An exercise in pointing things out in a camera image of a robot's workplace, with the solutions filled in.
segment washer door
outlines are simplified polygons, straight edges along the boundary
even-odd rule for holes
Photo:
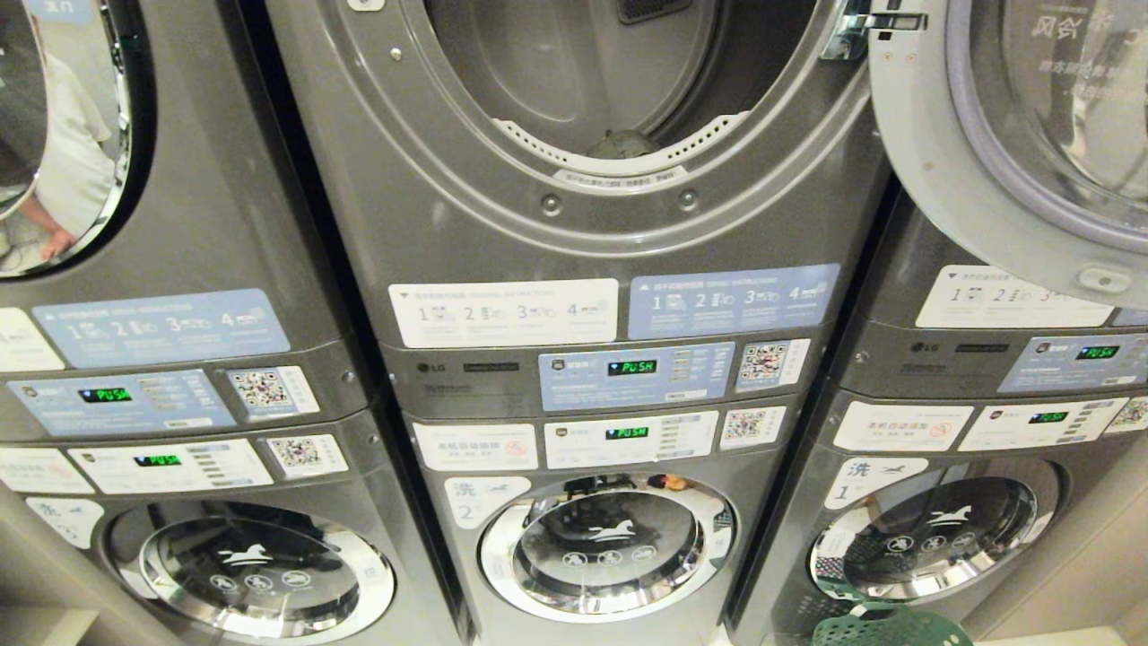
[[[106,0],[0,8],[0,278],[110,232],[135,151],[140,42],[123,13]]]
[[[874,103],[925,215],[1010,273],[1148,308],[1143,0],[887,5]]]
[[[537,492],[482,538],[490,585],[510,604],[567,623],[633,618],[672,606],[721,568],[734,513],[681,476],[612,475]]]
[[[1042,460],[985,460],[885,488],[837,517],[809,555],[835,599],[914,601],[952,592],[1035,540],[1060,501]]]
[[[257,505],[149,505],[117,520],[110,548],[154,604],[247,644],[338,641],[382,616],[395,592],[391,568],[362,537]]]

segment clothes dryer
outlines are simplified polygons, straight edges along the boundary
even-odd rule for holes
[[[463,644],[373,417],[0,446],[0,478],[187,644]]]
[[[365,407],[236,5],[0,11],[5,439]]]

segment laundromat machine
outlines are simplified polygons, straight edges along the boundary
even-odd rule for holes
[[[269,3],[483,643],[718,628],[887,179],[831,5]]]

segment dryer door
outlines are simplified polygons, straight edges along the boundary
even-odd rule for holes
[[[273,507],[149,505],[117,519],[109,547],[125,582],[142,576],[149,590],[138,592],[158,607],[246,644],[336,643],[395,593],[394,573],[362,537]]]
[[[877,122],[925,215],[1010,273],[1148,308],[1148,5],[874,10]]]
[[[713,577],[734,538],[715,492],[681,476],[571,481],[515,501],[489,527],[490,585],[533,615],[604,623],[653,613]]]
[[[809,554],[835,599],[913,601],[951,592],[1035,540],[1060,503],[1042,460],[999,459],[929,472],[846,509]]]

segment washing machine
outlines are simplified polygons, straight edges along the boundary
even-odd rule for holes
[[[408,417],[481,641],[711,644],[794,399],[544,422]]]
[[[386,427],[0,446],[0,478],[187,644],[463,644]]]
[[[364,408],[357,342],[236,5],[0,10],[5,439]]]
[[[808,644],[862,602],[960,623],[1146,428],[1142,388],[905,400],[827,382],[730,600],[731,641]]]

